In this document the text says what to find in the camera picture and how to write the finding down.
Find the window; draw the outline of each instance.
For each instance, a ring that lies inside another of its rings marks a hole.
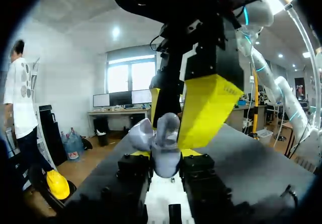
[[[132,90],[149,89],[153,76],[155,76],[155,62],[133,64]]]
[[[155,55],[111,60],[107,63],[108,93],[149,89],[155,76]]]
[[[128,91],[128,66],[110,67],[107,71],[109,93]]]

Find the person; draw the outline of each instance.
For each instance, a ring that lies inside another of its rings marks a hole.
[[[31,95],[31,72],[26,60],[22,57],[25,43],[15,42],[11,50],[11,65],[5,85],[5,126],[12,113],[15,134],[22,157],[28,167],[40,165],[44,171],[53,170],[37,147],[38,121],[34,112]]]

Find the black cable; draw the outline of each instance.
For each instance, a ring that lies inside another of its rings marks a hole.
[[[307,120],[307,125],[306,125],[306,127],[305,127],[305,129],[304,129],[304,132],[303,132],[303,134],[302,134],[302,136],[301,136],[300,140],[298,141],[298,144],[296,145],[296,147],[295,147],[295,149],[294,149],[293,153],[292,153],[292,154],[291,154],[291,156],[289,157],[289,159],[291,159],[291,158],[293,157],[294,153],[296,152],[297,148],[299,147],[299,145],[300,145],[300,143],[301,143],[301,140],[302,140],[302,138],[303,138],[303,136],[304,136],[304,134],[305,134],[305,131],[306,131],[307,127],[308,127],[309,122],[310,122],[310,121],[309,121],[309,120]]]
[[[237,19],[243,14],[244,9],[245,9],[245,6],[243,6],[241,12],[239,14],[237,14],[237,16],[235,16]]]
[[[160,35],[156,36],[154,39],[151,40],[150,42],[150,49],[153,50],[153,51],[156,51],[156,49],[152,49],[152,43],[153,41],[155,41],[158,37],[160,37]]]
[[[298,198],[294,191],[289,190],[288,193],[293,197],[295,208],[298,207]]]

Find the person's arm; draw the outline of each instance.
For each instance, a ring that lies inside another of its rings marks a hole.
[[[16,80],[16,67],[14,64],[11,64],[7,74],[5,95],[4,95],[5,127],[13,111],[14,90],[15,90],[15,83],[16,83],[15,80]]]

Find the trash bin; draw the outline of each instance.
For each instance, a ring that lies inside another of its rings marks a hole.
[[[97,134],[97,138],[99,139],[99,145],[100,146],[108,145],[107,134],[106,133],[101,133],[100,135]]]
[[[267,129],[263,129],[263,130],[257,131],[256,133],[257,133],[257,136],[260,138],[260,142],[263,145],[269,145],[271,138],[273,136],[273,132]]]

